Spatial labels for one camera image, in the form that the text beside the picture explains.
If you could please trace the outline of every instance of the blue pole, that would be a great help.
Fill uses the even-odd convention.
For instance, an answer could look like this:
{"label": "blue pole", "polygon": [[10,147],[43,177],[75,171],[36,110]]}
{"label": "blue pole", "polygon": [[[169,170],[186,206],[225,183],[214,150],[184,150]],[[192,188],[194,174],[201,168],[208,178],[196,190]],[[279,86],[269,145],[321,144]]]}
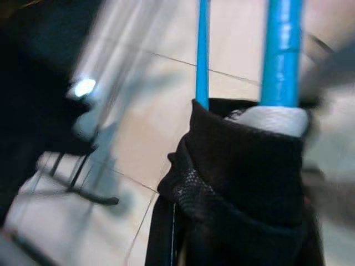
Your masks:
{"label": "blue pole", "polygon": [[197,36],[196,100],[209,108],[209,19],[210,0],[200,0]]}
{"label": "blue pole", "polygon": [[269,0],[260,105],[298,106],[302,0]]}

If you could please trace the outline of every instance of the black mesh fabric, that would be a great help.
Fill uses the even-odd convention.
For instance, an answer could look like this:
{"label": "black mesh fabric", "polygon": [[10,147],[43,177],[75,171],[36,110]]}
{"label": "black mesh fabric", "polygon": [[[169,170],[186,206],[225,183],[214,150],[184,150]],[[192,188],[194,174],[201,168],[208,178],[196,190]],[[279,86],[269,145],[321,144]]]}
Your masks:
{"label": "black mesh fabric", "polygon": [[[305,262],[297,259],[309,237],[319,242],[307,233],[302,140],[224,120],[254,105],[211,99],[208,112],[194,101],[190,131],[169,155],[171,169],[158,191],[187,216],[188,266],[294,265]],[[156,230],[152,220],[151,235]],[[150,237],[149,258],[159,256],[156,244]],[[168,264],[147,257],[146,265]]]}

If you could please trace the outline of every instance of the tiled floor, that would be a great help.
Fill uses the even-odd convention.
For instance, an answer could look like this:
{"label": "tiled floor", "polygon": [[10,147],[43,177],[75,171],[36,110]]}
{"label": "tiled floor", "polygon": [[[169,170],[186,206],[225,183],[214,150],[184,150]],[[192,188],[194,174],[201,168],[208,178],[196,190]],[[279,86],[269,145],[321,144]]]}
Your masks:
{"label": "tiled floor", "polygon": [[[78,181],[100,195],[118,196],[119,205],[95,206],[73,195],[20,196],[12,208],[8,226],[18,228],[59,265],[144,265],[155,190],[170,166],[166,155],[188,130],[195,87],[197,1],[149,0],[146,4],[154,1],[163,3],[154,27],[145,42],[135,43],[129,34],[120,39],[117,36],[120,25],[134,25],[139,10],[130,21],[125,12],[139,1],[107,0],[76,73],[77,77],[99,79],[97,108],[79,122],[90,131],[118,72],[127,66],[123,64],[127,54],[134,53],[139,59],[120,84],[120,96],[99,136],[100,148]],[[265,3],[212,0],[212,97],[258,98]],[[355,24],[354,13],[352,0],[308,0],[305,30],[337,48]],[[103,73],[97,68],[97,60],[102,58],[106,66]],[[312,65],[305,56],[302,63],[302,71]],[[355,170],[352,91],[335,93],[330,111],[317,114],[321,135],[306,154],[329,176]],[[50,169],[55,158],[44,156],[39,167]],[[65,157],[57,174],[73,177],[77,160]],[[60,190],[40,172],[24,191],[34,188],[37,192]],[[323,234],[327,265],[353,265],[354,233],[325,222]]]}

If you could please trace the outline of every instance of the black bag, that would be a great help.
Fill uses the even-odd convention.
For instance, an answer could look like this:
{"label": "black bag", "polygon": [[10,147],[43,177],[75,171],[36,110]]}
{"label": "black bag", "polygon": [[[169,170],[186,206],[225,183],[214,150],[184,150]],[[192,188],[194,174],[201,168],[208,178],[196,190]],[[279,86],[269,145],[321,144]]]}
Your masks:
{"label": "black bag", "polygon": [[304,204],[303,140],[225,120],[256,103],[193,102],[190,131],[158,186],[146,266],[323,266],[318,225]]}

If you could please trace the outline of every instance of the floor tile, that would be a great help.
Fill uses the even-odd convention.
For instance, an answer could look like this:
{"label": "floor tile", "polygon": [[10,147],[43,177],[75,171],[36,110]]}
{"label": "floor tile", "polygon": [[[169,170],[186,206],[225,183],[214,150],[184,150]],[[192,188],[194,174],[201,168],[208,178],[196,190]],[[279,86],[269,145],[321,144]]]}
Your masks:
{"label": "floor tile", "polygon": [[143,223],[139,229],[137,238],[134,241],[132,250],[128,254],[126,263],[127,266],[143,266],[145,263],[146,249],[148,247],[149,240],[151,216],[157,199],[158,195],[155,194],[144,217]]}
{"label": "floor tile", "polygon": [[[114,207],[90,204],[77,196],[35,198],[18,225],[19,234],[41,247],[59,265],[123,265],[143,221],[153,192],[122,175],[99,167],[85,182],[86,189],[118,196]],[[59,189],[42,179],[39,189]]]}
{"label": "floor tile", "polygon": [[348,229],[323,222],[324,256],[327,266],[353,265],[355,233]]}
{"label": "floor tile", "polygon": [[[158,12],[154,14],[154,19],[149,18],[142,24],[141,18],[143,16],[140,12],[144,11],[147,14],[149,8]],[[196,14],[197,1],[155,0],[142,2],[141,5],[138,5],[130,24],[141,25],[141,28],[144,28],[147,32],[144,42],[140,43],[136,40],[136,31],[134,27],[130,26],[128,26],[126,35],[122,37],[122,40],[126,44],[139,46],[152,53],[194,64]]]}
{"label": "floor tile", "polygon": [[188,124],[195,68],[155,57],[143,82],[125,97],[129,105],[119,124],[112,157],[116,169],[154,188],[181,124]]}
{"label": "floor tile", "polygon": [[256,83],[210,71],[210,97],[258,100],[260,87]]}
{"label": "floor tile", "polygon": [[[39,180],[41,179],[41,176],[43,174],[42,171],[47,166],[47,163],[50,161],[51,157],[52,157],[51,152],[45,152],[40,157],[37,163],[38,171],[32,178],[30,178],[22,186],[19,193],[33,193],[36,190],[35,188],[39,183]],[[16,202],[18,202],[18,197],[15,199],[15,203],[12,204],[9,214],[7,216],[6,224],[5,224],[6,228],[13,226],[14,224],[18,223],[22,219],[23,213],[26,210],[29,201],[20,200],[20,204],[16,204]]]}
{"label": "floor tile", "polygon": [[211,69],[260,80],[265,10],[265,1],[212,2]]}

